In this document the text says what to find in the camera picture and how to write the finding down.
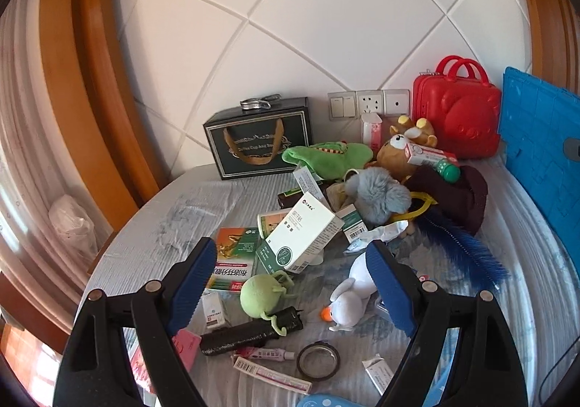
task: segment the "red handle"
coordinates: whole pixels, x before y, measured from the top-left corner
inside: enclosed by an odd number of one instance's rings
[[[448,55],[441,62],[439,62],[439,64],[437,65],[437,68],[435,69],[435,73],[440,73],[441,75],[443,75],[443,72],[445,71],[445,67],[452,60],[463,60],[463,57],[460,57],[459,55]],[[473,70],[473,67],[471,65],[466,65],[465,68],[468,71],[468,78],[471,78],[472,80],[474,80],[475,79],[475,71]]]
[[[487,73],[485,73],[485,70],[483,69],[483,67],[477,63],[475,60],[472,60],[470,58],[464,58],[462,60],[457,61],[456,63],[453,64],[453,66],[449,69],[449,72],[447,72],[447,76],[446,79],[449,82],[456,82],[457,81],[457,71],[459,70],[459,68],[465,65],[466,67],[468,65],[472,65],[474,66],[477,71],[479,72],[479,76],[481,78],[481,84],[483,86],[489,86],[489,78],[487,76]]]

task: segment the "orange beak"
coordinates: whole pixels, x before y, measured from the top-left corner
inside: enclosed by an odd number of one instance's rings
[[[330,316],[330,306],[326,306],[320,311],[320,318],[325,322],[332,322],[332,317]]]

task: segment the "green circle logo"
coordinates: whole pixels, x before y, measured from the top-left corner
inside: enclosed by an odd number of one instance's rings
[[[278,254],[276,255],[276,262],[280,266],[285,266],[290,263],[292,259],[292,251],[288,247],[280,248]]]

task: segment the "pink curtain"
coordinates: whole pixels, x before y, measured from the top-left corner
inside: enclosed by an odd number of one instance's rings
[[[60,241],[48,211],[66,193],[44,136],[26,52],[27,0],[0,18],[0,271],[55,325],[70,332],[86,261]]]

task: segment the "white tile wall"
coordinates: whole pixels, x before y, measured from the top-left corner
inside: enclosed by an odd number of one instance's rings
[[[526,0],[117,0],[136,101],[172,176],[212,162],[202,124],[240,99],[308,96],[314,139],[357,140],[330,122],[327,92],[412,88],[449,54],[499,85],[531,62]]]

